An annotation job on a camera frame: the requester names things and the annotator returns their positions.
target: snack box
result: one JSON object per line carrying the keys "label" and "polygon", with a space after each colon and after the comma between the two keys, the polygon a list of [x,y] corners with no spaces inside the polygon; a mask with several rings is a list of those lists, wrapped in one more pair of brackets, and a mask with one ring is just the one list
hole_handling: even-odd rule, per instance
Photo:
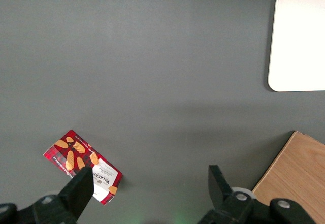
{"label": "snack box", "polygon": [[46,150],[44,157],[71,178],[83,167],[92,167],[93,196],[103,205],[114,198],[123,176],[116,167],[73,130],[67,132]]}

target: gray table surface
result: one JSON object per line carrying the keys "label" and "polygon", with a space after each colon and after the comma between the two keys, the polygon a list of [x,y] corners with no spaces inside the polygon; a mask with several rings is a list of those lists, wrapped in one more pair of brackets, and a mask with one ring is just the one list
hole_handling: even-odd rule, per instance
{"label": "gray table surface", "polygon": [[267,84],[274,4],[0,0],[0,203],[69,181],[42,156],[69,129],[124,174],[81,224],[195,223],[209,165],[252,189],[293,130],[325,142],[325,93]]}

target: metal screw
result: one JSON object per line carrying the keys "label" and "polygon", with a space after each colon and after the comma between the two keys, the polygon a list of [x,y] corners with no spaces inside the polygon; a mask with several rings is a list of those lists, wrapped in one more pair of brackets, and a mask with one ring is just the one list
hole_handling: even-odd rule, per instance
{"label": "metal screw", "polygon": [[52,197],[51,196],[45,196],[44,199],[41,201],[43,205],[46,205],[48,203],[50,203],[52,201]]}
{"label": "metal screw", "polygon": [[291,207],[291,205],[285,200],[279,200],[278,205],[285,209],[289,209]]}
{"label": "metal screw", "polygon": [[8,209],[9,209],[9,206],[8,205],[3,206],[3,207],[0,207],[0,214],[1,213],[5,213]]}
{"label": "metal screw", "polygon": [[245,200],[247,200],[247,196],[244,195],[244,194],[241,194],[241,193],[236,194],[236,198],[237,198],[238,200],[241,200],[241,201],[245,201]]}

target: white plastic tray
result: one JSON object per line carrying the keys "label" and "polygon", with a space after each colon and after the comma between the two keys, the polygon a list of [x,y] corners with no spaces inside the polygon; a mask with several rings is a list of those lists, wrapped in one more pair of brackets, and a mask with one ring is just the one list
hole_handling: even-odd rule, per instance
{"label": "white plastic tray", "polygon": [[269,86],[325,90],[325,0],[276,0]]}

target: wooden board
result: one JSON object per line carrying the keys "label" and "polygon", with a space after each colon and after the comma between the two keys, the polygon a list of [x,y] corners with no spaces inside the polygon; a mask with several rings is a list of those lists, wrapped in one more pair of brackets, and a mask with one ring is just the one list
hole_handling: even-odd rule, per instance
{"label": "wooden board", "polygon": [[294,132],[253,193],[266,205],[274,198],[292,199],[316,223],[325,223],[325,145]]}

